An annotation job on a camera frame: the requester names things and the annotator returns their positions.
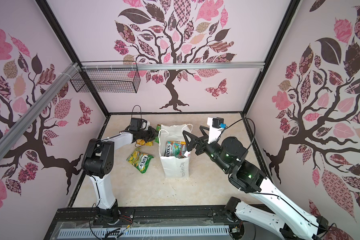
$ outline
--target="white bag handle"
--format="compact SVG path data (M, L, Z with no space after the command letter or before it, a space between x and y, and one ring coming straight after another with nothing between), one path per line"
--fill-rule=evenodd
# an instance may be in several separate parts
M163 130L163 131L166 131L167 134L169 134L169 132L168 132L167 130L165 130L165 129L160 129L160 130L159 130L158 135L157 135L157 136L158 136L158 147L160 147L160 133L161 133L162 130Z

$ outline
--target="white paper bag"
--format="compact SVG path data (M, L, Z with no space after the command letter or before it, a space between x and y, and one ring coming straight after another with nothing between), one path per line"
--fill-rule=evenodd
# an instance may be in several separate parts
M170 127L161 125L161 130L158 133L158 148L166 178L189 177L189 154L184 158L166 157L165 148L167 146L167 141L185 142L183 131L191 132L192 129L192 124L173 125Z

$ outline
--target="aluminum rail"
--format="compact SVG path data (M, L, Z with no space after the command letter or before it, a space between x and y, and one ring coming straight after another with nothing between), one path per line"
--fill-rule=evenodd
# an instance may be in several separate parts
M128 68L130 65L105 65L107 61L82 62L83 70L86 69L113 69ZM170 64L139 64L139 70L178 70L178 69L211 69L211 68L263 68L264 62L230 62L230 63L170 63Z
M41 95L36 102L24 113L21 118L10 128L10 130L0 139L0 161L6 155L6 153L14 146L23 133L32 125L32 122L39 116L43 109L50 103L54 96L62 89L71 77L75 75L77 71L77 63L71 63L48 89Z

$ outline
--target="floor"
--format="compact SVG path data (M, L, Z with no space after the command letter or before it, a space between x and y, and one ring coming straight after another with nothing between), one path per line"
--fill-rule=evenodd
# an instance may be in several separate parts
M103 138L111 137L129 125L130 115L113 115L107 125ZM224 118L229 126L241 118L233 114L153 114L143 115L150 125L167 126L193 124L192 134L201 136L200 125L207 126L208 117ZM224 132L220 142L229 136L235 136L244 146L250 144L242 121ZM166 179L158 155L158 143L142 146L141 152L154 156L144 174L126 161L134 151L135 144L129 144L115 151L114 167L110 173L113 193L119 206L176 206L176 205L225 205L231 196L240 198L248 204L261 204L249 194L239 192L230 184L228 176L206 154L196 156L195 150L190 155L189 178ZM253 149L250 148L246 160L259 166ZM89 176L86 176L73 207L91 207L96 202L96 195Z

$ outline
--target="candy wrapper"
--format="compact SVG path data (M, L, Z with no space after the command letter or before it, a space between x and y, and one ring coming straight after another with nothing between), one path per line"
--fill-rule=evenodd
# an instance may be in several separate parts
M183 158L186 151L185 142L167 141L167 147L165 148L166 157Z
M145 153L141 153L140 150L141 149L137 147L135 151L127 158L127 161L135 166L141 173L144 173L147 171L149 162L154 157Z

